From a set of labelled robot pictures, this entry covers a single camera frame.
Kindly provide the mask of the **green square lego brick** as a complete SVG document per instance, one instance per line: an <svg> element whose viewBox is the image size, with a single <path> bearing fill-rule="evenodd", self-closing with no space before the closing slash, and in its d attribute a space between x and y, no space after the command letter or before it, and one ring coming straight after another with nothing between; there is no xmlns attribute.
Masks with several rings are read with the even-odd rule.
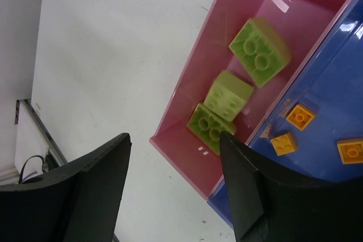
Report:
<svg viewBox="0 0 363 242"><path fill-rule="evenodd" d="M227 122L232 122L253 91L253 86L223 70L213 81L203 104Z"/></svg>

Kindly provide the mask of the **small orange lego brick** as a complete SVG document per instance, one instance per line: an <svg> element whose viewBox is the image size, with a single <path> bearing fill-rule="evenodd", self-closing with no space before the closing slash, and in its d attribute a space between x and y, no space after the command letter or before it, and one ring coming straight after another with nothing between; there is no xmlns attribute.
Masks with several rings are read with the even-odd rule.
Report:
<svg viewBox="0 0 363 242"><path fill-rule="evenodd" d="M271 144L278 156L295 152L298 148L290 132L272 138Z"/></svg>

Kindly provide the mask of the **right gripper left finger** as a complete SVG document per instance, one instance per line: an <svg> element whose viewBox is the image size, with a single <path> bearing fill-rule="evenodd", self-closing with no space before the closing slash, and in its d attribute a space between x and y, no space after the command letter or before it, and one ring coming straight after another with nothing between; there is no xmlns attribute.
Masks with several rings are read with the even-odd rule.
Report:
<svg viewBox="0 0 363 242"><path fill-rule="evenodd" d="M122 133L20 184L1 187L1 241L112 241L129 166Z"/></svg>

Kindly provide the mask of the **orange lego plate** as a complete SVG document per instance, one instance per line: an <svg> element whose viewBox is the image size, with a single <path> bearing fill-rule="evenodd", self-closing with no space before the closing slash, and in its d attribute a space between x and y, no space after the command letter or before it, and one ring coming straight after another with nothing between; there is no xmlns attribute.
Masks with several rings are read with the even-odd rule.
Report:
<svg viewBox="0 0 363 242"><path fill-rule="evenodd" d="M343 164L362 163L362 138L339 140L337 141L337 149Z"/></svg>

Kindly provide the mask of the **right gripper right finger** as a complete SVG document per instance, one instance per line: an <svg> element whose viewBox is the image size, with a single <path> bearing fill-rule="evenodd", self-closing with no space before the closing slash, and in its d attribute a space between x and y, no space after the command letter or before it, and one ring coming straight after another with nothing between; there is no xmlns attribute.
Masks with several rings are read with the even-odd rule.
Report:
<svg viewBox="0 0 363 242"><path fill-rule="evenodd" d="M361 241L362 178L306 176L227 132L222 170L237 241Z"/></svg>

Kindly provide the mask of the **green curved lego brick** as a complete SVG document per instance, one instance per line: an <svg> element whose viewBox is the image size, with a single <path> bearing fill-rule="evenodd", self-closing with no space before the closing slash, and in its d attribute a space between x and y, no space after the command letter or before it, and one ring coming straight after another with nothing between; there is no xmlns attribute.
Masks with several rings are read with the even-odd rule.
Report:
<svg viewBox="0 0 363 242"><path fill-rule="evenodd" d="M283 70L292 54L285 41L263 18L250 18L229 45L257 87Z"/></svg>

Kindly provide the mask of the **green lego brick underside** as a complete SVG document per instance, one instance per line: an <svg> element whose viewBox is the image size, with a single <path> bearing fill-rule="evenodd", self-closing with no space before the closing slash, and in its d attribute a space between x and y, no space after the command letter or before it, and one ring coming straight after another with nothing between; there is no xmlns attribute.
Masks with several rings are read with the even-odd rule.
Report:
<svg viewBox="0 0 363 242"><path fill-rule="evenodd" d="M220 133L227 131L234 135L237 130L232 122L225 121L202 103L196 106L187 128L217 156L220 155Z"/></svg>

